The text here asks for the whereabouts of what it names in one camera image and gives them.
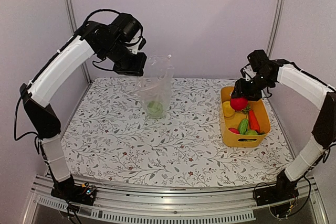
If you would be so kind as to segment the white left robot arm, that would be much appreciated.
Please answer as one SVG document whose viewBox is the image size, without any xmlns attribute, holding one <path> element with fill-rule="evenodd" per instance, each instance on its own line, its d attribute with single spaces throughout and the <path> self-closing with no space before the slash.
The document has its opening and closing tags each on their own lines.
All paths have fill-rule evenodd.
<svg viewBox="0 0 336 224">
<path fill-rule="evenodd" d="M 117 74 L 142 76 L 146 55 L 129 50 L 132 39 L 142 32 L 142 25 L 135 19 L 109 25 L 84 22 L 37 76 L 20 87 L 18 103 L 24 106 L 36 130 L 36 148 L 48 165 L 58 192 L 67 200 L 77 197 L 78 188 L 66 164 L 60 142 L 61 123 L 50 101 L 72 73 L 93 55 L 110 59 Z"/>
</svg>

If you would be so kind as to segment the green guava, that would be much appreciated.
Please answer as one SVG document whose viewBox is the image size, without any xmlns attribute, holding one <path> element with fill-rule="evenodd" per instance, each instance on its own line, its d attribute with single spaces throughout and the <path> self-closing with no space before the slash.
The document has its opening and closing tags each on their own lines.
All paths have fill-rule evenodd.
<svg viewBox="0 0 336 224">
<path fill-rule="evenodd" d="M 245 132 L 245 135 L 258 135 L 259 133 L 255 130 L 248 130 Z"/>
<path fill-rule="evenodd" d="M 159 101 L 151 101 L 146 106 L 149 117 L 159 119 L 163 117 L 163 105 Z"/>
</svg>

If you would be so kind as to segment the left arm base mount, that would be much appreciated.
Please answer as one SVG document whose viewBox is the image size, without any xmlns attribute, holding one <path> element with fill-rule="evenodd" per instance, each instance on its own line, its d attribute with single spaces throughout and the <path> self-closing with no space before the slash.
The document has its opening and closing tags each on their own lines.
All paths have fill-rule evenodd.
<svg viewBox="0 0 336 224">
<path fill-rule="evenodd" d="M 97 188 L 89 183 L 76 185 L 70 177 L 63 182 L 54 183 L 51 196 L 82 205 L 93 206 L 97 194 Z"/>
</svg>

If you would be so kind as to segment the red apple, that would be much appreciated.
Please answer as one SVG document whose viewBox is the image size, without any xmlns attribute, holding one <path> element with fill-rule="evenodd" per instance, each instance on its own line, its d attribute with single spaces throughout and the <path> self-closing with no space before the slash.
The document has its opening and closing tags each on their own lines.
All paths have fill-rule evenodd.
<svg viewBox="0 0 336 224">
<path fill-rule="evenodd" d="M 246 98 L 231 98 L 230 106 L 235 111 L 241 111 L 248 106 L 248 100 Z"/>
</svg>

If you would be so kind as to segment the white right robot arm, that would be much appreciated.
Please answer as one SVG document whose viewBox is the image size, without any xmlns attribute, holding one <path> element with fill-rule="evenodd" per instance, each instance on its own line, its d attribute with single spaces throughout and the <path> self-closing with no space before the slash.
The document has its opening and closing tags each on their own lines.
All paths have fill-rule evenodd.
<svg viewBox="0 0 336 224">
<path fill-rule="evenodd" d="M 294 161 L 278 174 L 276 186 L 271 190 L 271 196 L 276 201 L 282 201 L 291 194 L 307 171 L 327 159 L 330 147 L 335 142 L 335 88 L 285 59 L 250 60 L 249 64 L 255 76 L 249 80 L 238 79 L 232 98 L 258 101 L 263 89 L 273 88 L 279 83 L 296 91 L 319 110 L 309 142 Z"/>
</svg>

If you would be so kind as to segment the clear zip top bag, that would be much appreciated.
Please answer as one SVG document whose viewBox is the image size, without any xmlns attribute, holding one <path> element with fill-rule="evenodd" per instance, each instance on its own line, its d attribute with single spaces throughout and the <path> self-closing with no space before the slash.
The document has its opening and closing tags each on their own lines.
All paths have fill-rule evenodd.
<svg viewBox="0 0 336 224">
<path fill-rule="evenodd" d="M 163 105 L 164 114 L 162 118 L 166 116 L 172 96 L 174 76 L 174 67 L 171 60 L 171 55 L 149 57 L 144 67 L 144 75 L 137 78 L 133 93 L 140 99 L 141 106 L 146 114 L 147 104 L 151 101 L 159 101 Z"/>
</svg>

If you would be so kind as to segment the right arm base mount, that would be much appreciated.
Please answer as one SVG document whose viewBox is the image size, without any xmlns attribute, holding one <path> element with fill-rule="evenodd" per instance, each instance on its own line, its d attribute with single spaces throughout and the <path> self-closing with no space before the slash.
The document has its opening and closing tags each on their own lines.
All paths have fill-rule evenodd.
<svg viewBox="0 0 336 224">
<path fill-rule="evenodd" d="M 290 181 L 281 171 L 276 177 L 276 184 L 259 183 L 253 190 L 253 198 L 257 206 L 276 205 L 270 207 L 271 214 L 279 219 L 288 218 L 299 196 L 297 190 L 298 180 Z"/>
</svg>

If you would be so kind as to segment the yellow lemon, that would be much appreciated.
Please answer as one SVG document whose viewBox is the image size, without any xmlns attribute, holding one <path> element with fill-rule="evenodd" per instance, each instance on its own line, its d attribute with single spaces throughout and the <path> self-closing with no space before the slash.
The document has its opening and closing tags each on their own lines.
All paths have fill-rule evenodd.
<svg viewBox="0 0 336 224">
<path fill-rule="evenodd" d="M 231 107 L 229 101 L 222 103 L 223 115 L 225 118 L 230 118 L 235 114 L 235 110 Z"/>
</svg>

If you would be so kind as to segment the yellow plastic basket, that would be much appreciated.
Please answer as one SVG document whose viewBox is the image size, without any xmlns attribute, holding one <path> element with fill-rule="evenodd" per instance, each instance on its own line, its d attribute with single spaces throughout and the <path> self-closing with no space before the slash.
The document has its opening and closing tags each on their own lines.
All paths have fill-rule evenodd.
<svg viewBox="0 0 336 224">
<path fill-rule="evenodd" d="M 260 131 L 257 135 L 251 134 L 236 134 L 230 129 L 238 130 L 238 127 L 243 119 L 249 119 L 248 112 L 235 112 L 234 115 L 226 117 L 224 109 L 220 107 L 220 131 L 222 134 L 223 143 L 229 147 L 257 147 L 271 130 L 269 117 L 262 100 L 257 102 L 249 101 L 248 105 L 256 116 L 256 120 L 260 126 Z"/>
</svg>

